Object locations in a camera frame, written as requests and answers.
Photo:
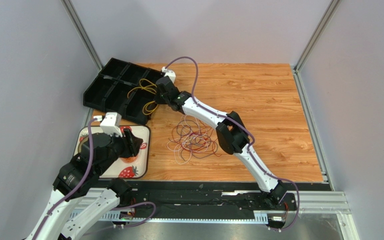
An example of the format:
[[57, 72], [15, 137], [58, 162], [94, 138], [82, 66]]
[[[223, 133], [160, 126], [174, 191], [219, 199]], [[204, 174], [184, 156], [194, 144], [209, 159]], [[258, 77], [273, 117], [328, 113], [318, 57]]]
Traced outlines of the strawberry print tray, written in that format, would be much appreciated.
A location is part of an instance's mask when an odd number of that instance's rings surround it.
[[[103, 133], [100, 126], [91, 126], [91, 133]], [[123, 129], [128, 128], [132, 134], [138, 138], [143, 139], [143, 143], [140, 146], [138, 158], [133, 163], [125, 163], [118, 158], [101, 176], [100, 179], [113, 179], [113, 178], [124, 178], [124, 179], [139, 179], [143, 177], [148, 170], [148, 161], [150, 153], [150, 137], [151, 131], [147, 126], [144, 125], [120, 125], [121, 132]], [[73, 155], [78, 154], [81, 151], [82, 145], [88, 141], [88, 127], [84, 127], [78, 134], [76, 148]]]

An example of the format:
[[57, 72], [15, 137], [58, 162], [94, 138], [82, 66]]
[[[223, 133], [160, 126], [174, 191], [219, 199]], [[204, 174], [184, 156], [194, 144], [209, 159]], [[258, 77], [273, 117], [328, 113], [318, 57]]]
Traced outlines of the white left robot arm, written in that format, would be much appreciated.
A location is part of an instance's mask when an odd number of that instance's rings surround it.
[[143, 142], [129, 128], [113, 134], [90, 132], [79, 145], [80, 151], [59, 170], [46, 208], [27, 239], [77, 240], [106, 212], [128, 201], [131, 186], [114, 178], [93, 203], [70, 218], [103, 173], [119, 158], [137, 156]]

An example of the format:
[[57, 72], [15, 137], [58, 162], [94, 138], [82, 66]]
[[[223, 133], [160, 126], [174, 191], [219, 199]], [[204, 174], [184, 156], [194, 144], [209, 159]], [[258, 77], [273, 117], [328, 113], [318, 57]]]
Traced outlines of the orange cup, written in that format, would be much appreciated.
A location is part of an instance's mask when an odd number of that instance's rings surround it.
[[121, 157], [120, 158], [124, 163], [130, 164], [135, 162], [138, 159], [138, 155], [136, 156], [131, 156], [131, 157]]

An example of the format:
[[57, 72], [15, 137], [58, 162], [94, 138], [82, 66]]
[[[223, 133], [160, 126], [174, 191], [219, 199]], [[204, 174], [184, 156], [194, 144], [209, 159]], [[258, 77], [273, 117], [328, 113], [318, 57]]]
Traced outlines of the black compartment organizer box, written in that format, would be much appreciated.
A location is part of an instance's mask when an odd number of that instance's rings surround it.
[[122, 118], [139, 125], [151, 119], [150, 110], [157, 106], [154, 92], [141, 87], [152, 86], [163, 77], [160, 70], [111, 58], [85, 90], [82, 103], [101, 112], [117, 112]]

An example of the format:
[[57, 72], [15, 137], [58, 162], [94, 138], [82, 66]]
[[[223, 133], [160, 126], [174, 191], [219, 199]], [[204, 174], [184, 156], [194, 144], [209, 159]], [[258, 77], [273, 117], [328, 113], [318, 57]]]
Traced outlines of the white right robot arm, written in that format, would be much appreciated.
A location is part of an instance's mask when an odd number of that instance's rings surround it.
[[254, 177], [259, 189], [267, 193], [273, 205], [281, 205], [287, 189], [282, 180], [268, 169], [257, 155], [254, 138], [245, 128], [240, 116], [232, 111], [216, 110], [193, 98], [187, 91], [179, 91], [169, 77], [156, 81], [158, 94], [172, 110], [196, 118], [216, 131], [218, 145], [227, 154], [237, 157]]

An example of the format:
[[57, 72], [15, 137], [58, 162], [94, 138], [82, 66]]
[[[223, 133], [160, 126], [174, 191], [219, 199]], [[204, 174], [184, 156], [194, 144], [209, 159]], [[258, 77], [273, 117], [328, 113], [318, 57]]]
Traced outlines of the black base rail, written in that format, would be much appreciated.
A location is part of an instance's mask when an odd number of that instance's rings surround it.
[[120, 207], [142, 202], [134, 216], [154, 213], [160, 219], [251, 220], [255, 211], [274, 211], [284, 216], [297, 209], [297, 199], [288, 192], [276, 203], [255, 182], [145, 181], [129, 180], [131, 191], [120, 200]]

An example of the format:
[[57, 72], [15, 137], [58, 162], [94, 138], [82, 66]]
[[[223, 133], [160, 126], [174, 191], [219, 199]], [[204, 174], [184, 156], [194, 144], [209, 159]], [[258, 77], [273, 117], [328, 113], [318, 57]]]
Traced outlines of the aluminium frame rail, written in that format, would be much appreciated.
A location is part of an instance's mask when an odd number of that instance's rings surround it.
[[79, 37], [81, 38], [89, 56], [91, 57], [97, 69], [101, 70], [103, 68], [103, 63], [81, 21], [79, 14], [77, 13], [73, 2], [71, 0], [61, 0], [61, 3], [63, 4], [67, 15], [71, 19], [76, 31], [78, 32]]

